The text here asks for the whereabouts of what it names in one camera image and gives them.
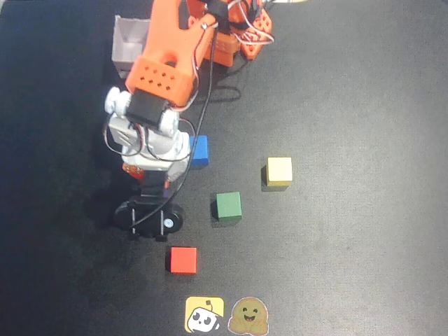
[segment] white box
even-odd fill
[[[121,78],[127,77],[135,59],[145,48],[149,21],[115,16],[112,62]]]

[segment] wire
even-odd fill
[[[262,30],[259,30],[259,29],[255,28],[255,27],[249,22],[249,19],[247,18],[247,15],[245,14],[245,12],[244,12],[244,10],[243,10],[243,6],[241,6],[241,1],[238,2],[238,6],[239,6],[239,9],[240,9],[240,11],[241,11],[241,14],[242,14],[243,17],[244,17],[244,20],[246,21],[246,24],[247,24],[250,28],[252,28],[252,29],[254,30],[255,33],[258,33],[258,35],[264,36],[264,37],[267,38],[269,41],[267,41],[267,40],[264,40],[264,41],[246,41],[246,40],[242,39],[238,34],[234,33],[234,36],[237,38],[237,40],[238,40],[240,43],[246,44],[246,45],[248,45],[248,46],[259,46],[259,45],[267,45],[267,44],[271,44],[271,43],[273,43],[273,42],[274,42],[274,37],[273,37],[273,35],[271,35],[271,34],[265,32],[265,31],[262,31]]]
[[[207,29],[210,28],[210,27],[217,28],[217,26],[218,26],[218,22],[215,22],[215,23],[213,23],[210,26],[207,26],[207,25],[202,26],[204,31],[202,32],[201,39],[197,43],[196,48],[193,51],[193,55],[191,56],[191,63],[192,63],[192,67],[193,67],[193,72],[195,73],[195,77],[196,77],[196,81],[197,81],[196,91],[195,91],[194,95],[190,98],[190,100],[188,101],[188,103],[185,106],[182,106],[182,107],[170,106],[171,110],[176,111],[176,112],[184,112],[184,111],[186,111],[187,109],[190,108],[191,104],[196,99],[197,94],[199,93],[199,73],[198,73],[199,67],[197,65],[196,52],[197,52],[197,49],[199,48],[199,46],[200,46],[200,44],[202,42],[202,39],[204,38],[204,35],[205,35],[205,32],[207,31]]]
[[[227,10],[230,11],[230,9],[231,9],[234,5],[238,4],[238,3],[241,2],[241,1],[243,1],[243,0],[234,0],[234,1],[230,2],[230,3],[227,5]]]
[[[125,157],[131,157],[131,156],[140,154],[142,152],[142,150],[144,148],[144,144],[145,144],[143,133],[142,133],[141,129],[139,128],[140,125],[135,125],[135,130],[137,132],[137,136],[140,139],[140,148],[137,152],[124,154],[122,151],[113,149],[111,147],[111,145],[109,145],[109,140],[107,139],[107,129],[109,128],[109,122],[111,121],[112,115],[113,115],[113,113],[109,114],[109,116],[106,119],[106,122],[104,123],[104,126],[103,126],[103,139],[104,139],[104,143],[106,144],[107,148],[109,148],[110,151],[112,151],[116,154],[120,154],[121,156],[125,156]]]
[[[193,136],[196,139],[196,129],[193,126],[193,124],[188,120],[188,119],[184,119],[184,118],[180,118],[180,121],[183,121],[187,124],[189,124],[189,126],[191,127],[191,130],[193,132]],[[145,129],[145,138],[148,140],[149,139],[149,132],[148,129]],[[154,152],[149,148],[149,141],[146,141],[146,150],[153,156],[153,158],[160,160],[160,161],[164,161],[164,162],[179,162],[179,161],[184,161],[186,158],[188,158],[192,151],[190,150],[190,152],[188,152],[188,154],[184,157],[182,157],[181,159],[175,159],[175,160],[168,160],[168,159],[162,159],[160,156],[157,156],[156,154],[154,154]],[[152,160],[151,157],[147,157],[146,155],[144,155],[143,153],[140,153],[141,156],[143,156],[145,159],[148,160]]]
[[[197,123],[197,134],[200,133],[202,121],[204,120],[205,112],[207,111],[207,106],[209,105],[210,96],[211,96],[211,87],[213,86],[213,64],[214,64],[214,56],[215,56],[215,49],[216,49],[216,42],[218,40],[218,30],[215,29],[215,32],[213,33],[213,41],[211,42],[211,52],[210,52],[210,72],[209,72],[209,88],[207,90],[207,96],[204,101],[204,105],[202,106],[201,110],[201,116],[199,117],[199,122]],[[191,153],[195,152],[197,145],[197,136],[195,137],[195,140],[193,141],[193,146],[191,149]],[[145,215],[143,218],[139,219],[137,222],[132,224],[131,228],[135,228],[136,225],[146,221],[148,218],[156,214],[158,211],[160,211],[165,205],[167,205],[169,202],[173,200],[173,198],[179,193],[180,189],[182,188],[183,184],[185,183],[185,180],[188,175],[188,171],[191,167],[191,162],[193,161],[193,155],[190,155],[190,158],[188,159],[187,169],[185,170],[185,174],[183,176],[182,181],[179,183],[177,189],[171,194],[170,197],[168,197],[165,202],[163,202],[161,205],[159,205],[155,210],[150,212],[149,214]]]

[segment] yellow cube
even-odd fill
[[[290,157],[267,159],[266,182],[268,187],[287,187],[293,181],[293,163]]]

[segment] green cube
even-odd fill
[[[236,221],[243,216],[239,192],[217,194],[216,206],[218,207],[218,219],[220,222]]]

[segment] sticker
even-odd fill
[[[267,308],[265,304],[256,297],[241,299],[233,306],[232,317],[227,328],[231,333],[237,335],[267,335],[269,333],[269,324],[267,323]]]
[[[185,303],[185,330],[208,333],[223,324],[224,301],[220,297],[192,296]]]

